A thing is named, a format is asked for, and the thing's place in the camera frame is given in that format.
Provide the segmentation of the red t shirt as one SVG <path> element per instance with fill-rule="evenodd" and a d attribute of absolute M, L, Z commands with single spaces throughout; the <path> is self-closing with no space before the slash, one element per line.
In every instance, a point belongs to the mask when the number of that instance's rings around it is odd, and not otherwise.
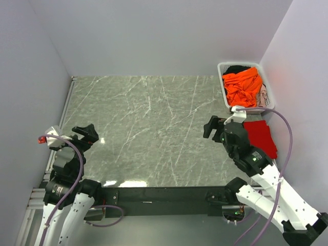
<path fill-rule="evenodd" d="M 265 120 L 244 122 L 243 126 L 248 132 L 251 145 L 262 149 L 271 159 L 277 158 L 277 147 Z"/>

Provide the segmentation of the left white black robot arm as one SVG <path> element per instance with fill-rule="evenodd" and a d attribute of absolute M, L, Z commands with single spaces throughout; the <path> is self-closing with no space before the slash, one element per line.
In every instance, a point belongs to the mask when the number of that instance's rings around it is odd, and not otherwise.
<path fill-rule="evenodd" d="M 74 135 L 65 136 L 58 126 L 53 126 L 38 138 L 38 143 L 46 144 L 55 155 L 35 245 L 68 245 L 74 227 L 103 198 L 99 182 L 83 179 L 84 153 L 99 140 L 95 126 L 76 126 L 72 131 Z"/>

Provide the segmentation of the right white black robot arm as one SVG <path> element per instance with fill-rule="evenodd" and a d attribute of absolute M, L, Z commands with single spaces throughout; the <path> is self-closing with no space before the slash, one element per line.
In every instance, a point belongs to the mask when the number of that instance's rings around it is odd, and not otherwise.
<path fill-rule="evenodd" d="M 242 123 L 212 116 L 203 129 L 204 138 L 215 130 L 212 140 L 223 144 L 234 164 L 267 193 L 264 196 L 243 179 L 234 178 L 225 186 L 228 203 L 252 208 L 282 233 L 288 245 L 311 245 L 327 229 L 327 213 L 309 205 L 281 176 L 272 159 L 251 145 Z"/>

